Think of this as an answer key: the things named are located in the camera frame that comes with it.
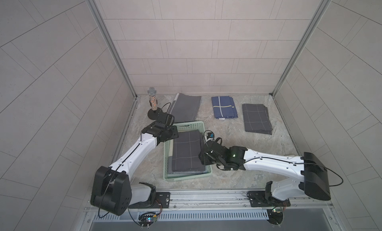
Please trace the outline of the mint green plastic basket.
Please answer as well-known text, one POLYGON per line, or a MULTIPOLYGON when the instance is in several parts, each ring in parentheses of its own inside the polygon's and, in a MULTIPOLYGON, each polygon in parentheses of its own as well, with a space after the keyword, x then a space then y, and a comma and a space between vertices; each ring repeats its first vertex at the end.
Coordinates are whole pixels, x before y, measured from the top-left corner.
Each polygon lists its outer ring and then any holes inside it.
MULTIPOLYGON (((195 122, 186 122, 186 123, 177 123, 178 132, 189 132, 194 130, 199 130, 201 133, 205 131, 205 125, 203 121, 195 121, 195 122)), ((195 178, 205 178, 212 175, 212 166, 207 165, 205 171, 199 173, 170 173, 169 167, 172 162, 170 160, 170 156, 172 156, 173 149, 173 140, 166 141, 164 143, 164 164, 163 164, 163 179, 169 182, 182 181, 187 179, 195 179, 195 178)))

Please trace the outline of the dark grey checked pillowcase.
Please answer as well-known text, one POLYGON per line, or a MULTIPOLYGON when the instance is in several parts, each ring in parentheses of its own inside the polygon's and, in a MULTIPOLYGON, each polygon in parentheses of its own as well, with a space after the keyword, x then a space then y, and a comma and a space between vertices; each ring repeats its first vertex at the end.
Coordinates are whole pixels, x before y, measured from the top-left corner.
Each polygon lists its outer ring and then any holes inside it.
POLYGON ((179 137, 173 142, 173 170, 205 170, 206 166, 199 159, 201 144, 202 134, 199 130, 179 133, 179 137))
POLYGON ((263 104, 243 104, 243 119, 246 132, 272 135, 268 108, 263 104))

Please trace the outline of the blue striped pillowcase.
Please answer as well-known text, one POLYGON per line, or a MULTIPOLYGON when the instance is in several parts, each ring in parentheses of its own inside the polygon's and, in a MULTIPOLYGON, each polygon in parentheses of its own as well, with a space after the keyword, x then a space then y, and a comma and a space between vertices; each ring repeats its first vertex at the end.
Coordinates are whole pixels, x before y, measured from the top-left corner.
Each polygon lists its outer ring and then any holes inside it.
POLYGON ((215 96, 211 98, 214 117, 216 119, 238 118, 234 100, 230 96, 215 96))

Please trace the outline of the beige grey pillowcase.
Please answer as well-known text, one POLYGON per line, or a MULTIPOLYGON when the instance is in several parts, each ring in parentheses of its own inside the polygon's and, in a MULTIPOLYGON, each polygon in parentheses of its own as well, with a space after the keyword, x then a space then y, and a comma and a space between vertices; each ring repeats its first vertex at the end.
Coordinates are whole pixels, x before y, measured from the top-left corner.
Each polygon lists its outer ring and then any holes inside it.
POLYGON ((173 161, 172 156, 169 156, 168 157, 168 174, 177 174, 177 175, 181 175, 181 174, 203 174, 203 173, 207 172, 206 169, 205 170, 174 171, 172 168, 172 161, 173 161))

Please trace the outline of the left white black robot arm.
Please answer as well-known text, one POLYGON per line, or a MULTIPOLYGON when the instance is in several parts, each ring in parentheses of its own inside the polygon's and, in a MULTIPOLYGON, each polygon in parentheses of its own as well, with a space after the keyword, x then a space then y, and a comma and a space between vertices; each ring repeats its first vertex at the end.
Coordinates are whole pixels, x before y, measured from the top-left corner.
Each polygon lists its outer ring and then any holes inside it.
POLYGON ((161 112, 140 132, 138 140, 120 159, 96 171, 90 198, 92 206, 120 216, 128 208, 150 208, 154 205, 156 187, 145 182, 131 185, 130 178, 158 144, 179 137, 174 120, 173 115, 161 112))

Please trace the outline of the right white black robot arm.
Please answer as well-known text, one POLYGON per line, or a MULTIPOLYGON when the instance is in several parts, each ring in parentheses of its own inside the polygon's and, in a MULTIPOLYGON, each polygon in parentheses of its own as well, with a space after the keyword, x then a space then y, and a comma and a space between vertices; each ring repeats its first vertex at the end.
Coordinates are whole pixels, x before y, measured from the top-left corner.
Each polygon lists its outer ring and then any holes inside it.
POLYGON ((266 200, 285 201, 301 195, 321 201, 331 199, 329 169, 313 153, 281 156, 242 146, 226 148, 213 132, 205 134, 204 141, 200 159, 205 165, 215 164, 223 171, 259 170, 285 176, 285 180, 267 183, 266 200))

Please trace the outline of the plain grey folded pillowcase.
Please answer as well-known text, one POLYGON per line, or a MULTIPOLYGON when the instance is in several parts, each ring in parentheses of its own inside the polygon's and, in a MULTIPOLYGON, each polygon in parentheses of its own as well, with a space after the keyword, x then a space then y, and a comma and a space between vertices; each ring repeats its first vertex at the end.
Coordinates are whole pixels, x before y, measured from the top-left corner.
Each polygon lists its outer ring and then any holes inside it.
POLYGON ((196 121, 201 99, 201 96, 189 96, 178 93, 169 109, 169 114, 174 116, 175 123, 196 121))

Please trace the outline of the right green circuit board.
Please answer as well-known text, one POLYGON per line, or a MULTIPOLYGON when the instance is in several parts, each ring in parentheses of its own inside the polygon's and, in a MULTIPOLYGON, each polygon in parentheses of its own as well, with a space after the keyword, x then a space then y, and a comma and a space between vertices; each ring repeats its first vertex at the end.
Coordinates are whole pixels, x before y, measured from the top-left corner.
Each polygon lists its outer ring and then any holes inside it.
POLYGON ((277 212, 274 209, 268 209, 268 222, 274 226, 280 226, 284 220, 283 212, 277 212))

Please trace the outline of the green circuit board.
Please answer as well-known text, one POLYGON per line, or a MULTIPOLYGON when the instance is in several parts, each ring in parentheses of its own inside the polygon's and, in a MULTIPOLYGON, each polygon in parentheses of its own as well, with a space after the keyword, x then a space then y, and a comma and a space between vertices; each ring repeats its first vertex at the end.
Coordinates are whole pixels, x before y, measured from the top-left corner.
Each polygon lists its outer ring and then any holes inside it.
POLYGON ((138 217, 138 224, 139 226, 143 228, 150 228, 151 225, 153 225, 157 219, 158 219, 159 214, 155 212, 146 212, 141 214, 138 217))
POLYGON ((277 212, 274 209, 268 209, 268 222, 274 226, 280 226, 284 220, 283 212, 277 212))

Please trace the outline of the left green circuit board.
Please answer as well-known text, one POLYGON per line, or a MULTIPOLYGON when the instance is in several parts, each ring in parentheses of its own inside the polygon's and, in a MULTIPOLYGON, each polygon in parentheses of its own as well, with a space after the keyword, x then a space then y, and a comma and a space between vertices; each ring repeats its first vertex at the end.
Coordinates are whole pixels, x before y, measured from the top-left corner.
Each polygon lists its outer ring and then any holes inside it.
POLYGON ((159 214, 155 212, 146 212, 141 214, 138 217, 138 224, 139 226, 143 228, 150 228, 151 225, 153 225, 157 219, 158 219, 159 214))

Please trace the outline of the aluminium mounting rail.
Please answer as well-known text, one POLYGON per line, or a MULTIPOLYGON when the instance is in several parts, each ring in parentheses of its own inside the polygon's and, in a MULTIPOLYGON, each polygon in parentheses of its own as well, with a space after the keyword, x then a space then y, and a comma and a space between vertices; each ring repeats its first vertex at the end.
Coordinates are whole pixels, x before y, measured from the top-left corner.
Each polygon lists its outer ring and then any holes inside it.
MULTIPOLYGON (((164 211, 186 210, 244 210, 273 209, 273 207, 251 207, 247 193, 249 191, 264 191, 263 189, 207 189, 207 190, 157 190, 170 192, 169 208, 164 211)), ((325 209, 332 208, 331 201, 319 201, 307 196, 289 198, 289 207, 274 207, 276 210, 286 209, 325 209)))

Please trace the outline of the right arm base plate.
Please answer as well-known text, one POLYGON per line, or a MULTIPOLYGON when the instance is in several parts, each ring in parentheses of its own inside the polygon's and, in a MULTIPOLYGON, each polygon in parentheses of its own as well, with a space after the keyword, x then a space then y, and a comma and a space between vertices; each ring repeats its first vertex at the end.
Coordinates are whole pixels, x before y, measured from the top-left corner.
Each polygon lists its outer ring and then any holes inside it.
POLYGON ((268 191, 249 191, 247 193, 251 207, 289 207, 289 199, 281 201, 274 198, 268 191))

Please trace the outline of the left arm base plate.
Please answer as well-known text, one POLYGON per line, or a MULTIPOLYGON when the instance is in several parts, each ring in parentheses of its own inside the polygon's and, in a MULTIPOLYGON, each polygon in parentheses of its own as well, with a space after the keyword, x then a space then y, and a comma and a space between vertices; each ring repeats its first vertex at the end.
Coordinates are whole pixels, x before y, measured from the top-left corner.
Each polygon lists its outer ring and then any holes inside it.
POLYGON ((156 192, 155 198, 151 196, 148 201, 129 205, 129 209, 160 209, 169 208, 170 192, 156 192))

